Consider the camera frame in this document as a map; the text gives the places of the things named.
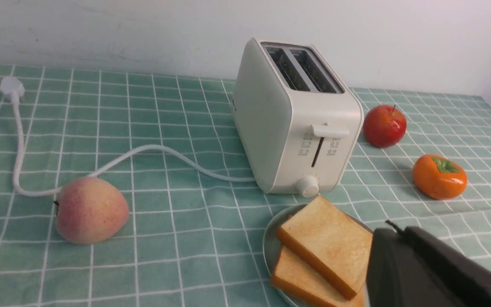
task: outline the black object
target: black object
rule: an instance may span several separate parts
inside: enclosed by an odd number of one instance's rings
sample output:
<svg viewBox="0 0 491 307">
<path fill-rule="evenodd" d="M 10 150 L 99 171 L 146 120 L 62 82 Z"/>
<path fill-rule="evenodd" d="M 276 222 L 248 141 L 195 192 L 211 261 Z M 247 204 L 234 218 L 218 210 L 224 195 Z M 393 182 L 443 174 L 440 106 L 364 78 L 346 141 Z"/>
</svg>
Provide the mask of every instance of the black object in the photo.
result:
<svg viewBox="0 0 491 307">
<path fill-rule="evenodd" d="M 367 271 L 371 307 L 491 307 L 491 271 L 427 231 L 375 229 Z"/>
</svg>

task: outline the peach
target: peach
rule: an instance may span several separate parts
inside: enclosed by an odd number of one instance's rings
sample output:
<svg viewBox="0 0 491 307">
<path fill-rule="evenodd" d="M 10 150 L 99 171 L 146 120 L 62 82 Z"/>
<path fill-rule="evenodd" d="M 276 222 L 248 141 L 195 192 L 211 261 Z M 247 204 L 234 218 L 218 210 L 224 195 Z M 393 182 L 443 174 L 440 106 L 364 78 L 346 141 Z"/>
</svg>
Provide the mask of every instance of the peach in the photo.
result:
<svg viewBox="0 0 491 307">
<path fill-rule="evenodd" d="M 96 177 L 80 177 L 60 190 L 56 230 L 68 242 L 94 244 L 112 237 L 128 221 L 121 191 Z"/>
</svg>

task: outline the toaster lever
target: toaster lever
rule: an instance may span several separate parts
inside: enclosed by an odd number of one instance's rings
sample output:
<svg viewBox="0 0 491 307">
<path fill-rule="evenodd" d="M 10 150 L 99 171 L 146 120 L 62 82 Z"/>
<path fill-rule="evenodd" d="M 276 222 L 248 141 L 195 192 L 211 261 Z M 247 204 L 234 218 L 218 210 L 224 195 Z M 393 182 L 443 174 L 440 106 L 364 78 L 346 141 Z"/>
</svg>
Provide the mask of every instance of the toaster lever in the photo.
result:
<svg viewBox="0 0 491 307">
<path fill-rule="evenodd" d="M 312 125 L 312 134 L 320 138 L 343 139 L 349 136 L 349 130 L 342 126 Z"/>
</svg>

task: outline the white wall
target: white wall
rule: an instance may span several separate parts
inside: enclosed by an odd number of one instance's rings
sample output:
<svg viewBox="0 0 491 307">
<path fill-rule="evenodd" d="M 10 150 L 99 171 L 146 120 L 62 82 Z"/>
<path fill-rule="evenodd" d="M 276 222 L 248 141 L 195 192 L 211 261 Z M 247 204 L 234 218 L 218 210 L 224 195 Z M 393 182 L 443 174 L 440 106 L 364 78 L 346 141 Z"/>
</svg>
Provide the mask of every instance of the white wall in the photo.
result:
<svg viewBox="0 0 491 307">
<path fill-rule="evenodd" d="M 491 103 L 491 1 L 0 0 L 0 62 L 234 78 L 251 37 L 313 43 L 349 86 Z"/>
</svg>

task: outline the bread slice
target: bread slice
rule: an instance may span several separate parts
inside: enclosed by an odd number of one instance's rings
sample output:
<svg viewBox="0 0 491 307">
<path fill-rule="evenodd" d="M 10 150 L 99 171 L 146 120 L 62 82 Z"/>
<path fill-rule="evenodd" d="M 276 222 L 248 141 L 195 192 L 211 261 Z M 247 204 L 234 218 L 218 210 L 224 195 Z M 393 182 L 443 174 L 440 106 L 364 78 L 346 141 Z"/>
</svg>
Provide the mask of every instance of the bread slice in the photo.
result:
<svg viewBox="0 0 491 307">
<path fill-rule="evenodd" d="M 323 196 L 285 221 L 279 241 L 316 270 L 346 299 L 365 283 L 372 233 Z"/>
<path fill-rule="evenodd" d="M 321 275 L 288 248 L 282 246 L 270 284 L 290 297 L 316 307 L 364 307 L 364 290 L 345 299 Z"/>
</svg>

